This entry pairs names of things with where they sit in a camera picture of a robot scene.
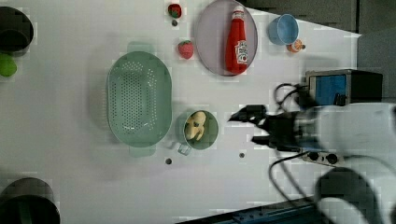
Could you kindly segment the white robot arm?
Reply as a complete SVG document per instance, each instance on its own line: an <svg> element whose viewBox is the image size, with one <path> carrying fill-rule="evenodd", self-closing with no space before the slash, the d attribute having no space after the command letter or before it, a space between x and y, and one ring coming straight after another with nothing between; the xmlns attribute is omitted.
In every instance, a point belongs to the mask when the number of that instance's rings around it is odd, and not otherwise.
<svg viewBox="0 0 396 224"><path fill-rule="evenodd" d="M266 131L252 142L301 157L335 156L335 167L315 181L314 204L324 211L334 198L348 212L332 221L395 224L395 105L359 103L311 106L269 115L263 105L247 105L230 117Z"/></svg>

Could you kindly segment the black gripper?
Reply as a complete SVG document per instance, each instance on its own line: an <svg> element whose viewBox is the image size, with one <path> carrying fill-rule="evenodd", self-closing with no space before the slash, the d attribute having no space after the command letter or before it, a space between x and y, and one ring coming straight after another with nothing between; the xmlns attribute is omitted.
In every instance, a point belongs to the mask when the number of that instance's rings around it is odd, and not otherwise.
<svg viewBox="0 0 396 224"><path fill-rule="evenodd" d="M299 152L319 150L319 143L315 138L303 137L303 131L295 124L297 112L287 112L266 117L264 105L246 105L233 113L229 121L249 122L259 124L264 120L262 128L269 133L267 136L253 136L251 142L260 146L275 148L278 151Z"/></svg>

